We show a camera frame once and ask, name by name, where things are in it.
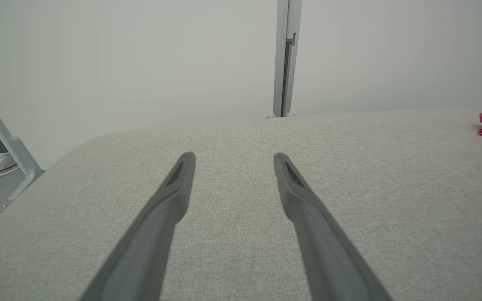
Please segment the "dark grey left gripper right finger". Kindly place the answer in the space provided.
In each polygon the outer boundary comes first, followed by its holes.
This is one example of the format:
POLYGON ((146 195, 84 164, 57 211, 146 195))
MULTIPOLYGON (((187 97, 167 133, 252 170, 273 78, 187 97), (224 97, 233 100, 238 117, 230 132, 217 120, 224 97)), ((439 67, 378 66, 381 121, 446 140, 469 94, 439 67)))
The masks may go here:
POLYGON ((290 158, 274 155, 285 215, 297 235, 312 301, 393 301, 290 158))

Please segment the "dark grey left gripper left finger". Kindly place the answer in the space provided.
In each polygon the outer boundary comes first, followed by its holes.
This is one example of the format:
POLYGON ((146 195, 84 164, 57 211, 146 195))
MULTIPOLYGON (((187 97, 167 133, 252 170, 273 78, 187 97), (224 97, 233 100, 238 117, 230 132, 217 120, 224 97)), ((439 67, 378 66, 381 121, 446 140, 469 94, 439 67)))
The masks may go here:
POLYGON ((79 301, 159 301, 176 225, 189 208, 196 156, 185 152, 79 301))

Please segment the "grey fabric sofa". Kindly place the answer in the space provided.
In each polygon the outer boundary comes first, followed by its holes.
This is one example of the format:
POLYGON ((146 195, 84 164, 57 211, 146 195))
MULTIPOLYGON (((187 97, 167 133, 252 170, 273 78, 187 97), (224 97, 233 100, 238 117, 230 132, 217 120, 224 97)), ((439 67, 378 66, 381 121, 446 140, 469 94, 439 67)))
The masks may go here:
POLYGON ((296 116, 91 139, 0 214, 0 301, 78 301, 179 156, 196 154, 161 301, 310 301, 285 153, 394 300, 482 301, 481 109, 296 116))

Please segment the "grey partition end frame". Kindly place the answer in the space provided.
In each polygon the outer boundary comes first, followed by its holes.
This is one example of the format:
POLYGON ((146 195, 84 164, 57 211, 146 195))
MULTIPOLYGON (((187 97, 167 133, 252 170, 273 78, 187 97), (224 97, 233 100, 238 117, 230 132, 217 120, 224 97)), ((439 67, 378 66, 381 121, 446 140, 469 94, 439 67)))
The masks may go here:
POLYGON ((36 181, 42 174, 40 166, 33 158, 24 143, 17 136, 11 135, 2 119, 0 118, 0 140, 10 155, 15 160, 17 167, 24 173, 24 180, 9 195, 8 203, 15 201, 29 186, 36 181))

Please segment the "grey metal partition post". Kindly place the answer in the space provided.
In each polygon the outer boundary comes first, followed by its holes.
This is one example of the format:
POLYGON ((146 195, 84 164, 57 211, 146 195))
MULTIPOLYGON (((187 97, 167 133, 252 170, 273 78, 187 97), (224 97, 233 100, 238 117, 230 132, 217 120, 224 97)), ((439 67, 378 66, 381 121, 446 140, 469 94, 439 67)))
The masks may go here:
POLYGON ((266 118, 291 117, 303 0, 278 0, 273 111, 266 118))

